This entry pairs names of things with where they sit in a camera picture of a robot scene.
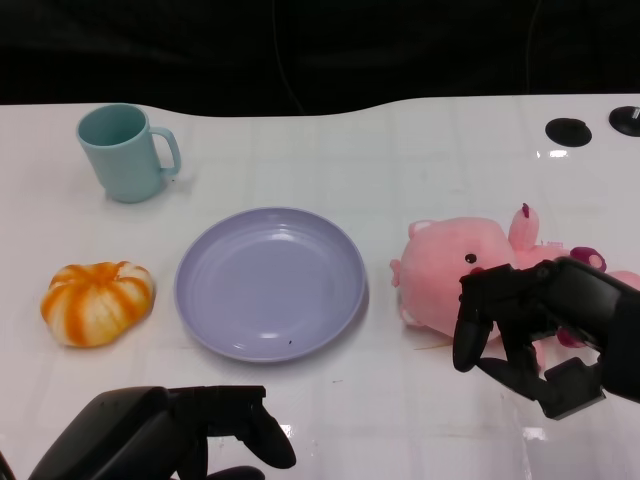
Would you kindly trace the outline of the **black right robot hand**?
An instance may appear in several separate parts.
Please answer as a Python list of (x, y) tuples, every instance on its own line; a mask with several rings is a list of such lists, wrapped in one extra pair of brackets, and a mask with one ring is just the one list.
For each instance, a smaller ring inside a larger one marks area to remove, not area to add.
[[(479, 367), (560, 420), (607, 393), (639, 399), (639, 292), (578, 260), (560, 257), (524, 270), (502, 265), (464, 276), (453, 365)], [(533, 343), (558, 330), (597, 351), (540, 373)]]

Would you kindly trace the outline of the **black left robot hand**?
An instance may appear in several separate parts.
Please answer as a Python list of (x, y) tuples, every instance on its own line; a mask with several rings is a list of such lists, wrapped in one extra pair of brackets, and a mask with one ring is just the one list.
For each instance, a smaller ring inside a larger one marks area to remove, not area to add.
[(131, 387), (90, 401), (39, 461), (34, 479), (261, 479), (238, 466), (208, 471), (208, 441), (233, 437), (290, 469), (296, 455), (263, 405), (262, 386)]

